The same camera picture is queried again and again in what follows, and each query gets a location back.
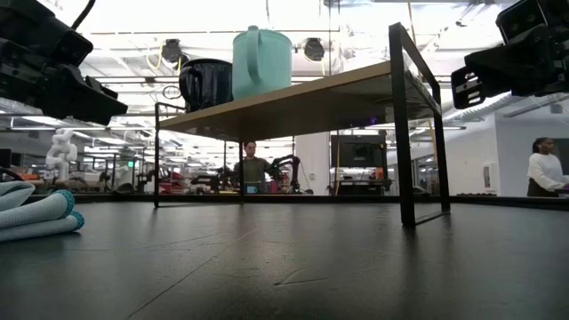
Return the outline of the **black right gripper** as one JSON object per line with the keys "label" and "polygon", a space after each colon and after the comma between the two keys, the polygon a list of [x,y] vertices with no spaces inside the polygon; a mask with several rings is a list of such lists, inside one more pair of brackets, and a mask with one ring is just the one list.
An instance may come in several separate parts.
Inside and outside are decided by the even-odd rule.
{"label": "black right gripper", "polygon": [[568,92],[568,28],[543,24],[509,43],[465,58],[465,67],[451,74],[457,109],[482,104],[486,96],[545,96]]}

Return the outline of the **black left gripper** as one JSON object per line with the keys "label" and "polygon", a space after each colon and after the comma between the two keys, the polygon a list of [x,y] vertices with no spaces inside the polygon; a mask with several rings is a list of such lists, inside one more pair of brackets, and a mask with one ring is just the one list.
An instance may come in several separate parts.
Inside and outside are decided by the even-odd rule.
{"label": "black left gripper", "polygon": [[1,96],[34,108],[47,116],[108,125],[127,112],[118,94],[93,77],[81,77],[68,64],[30,52],[12,41],[1,41]]}

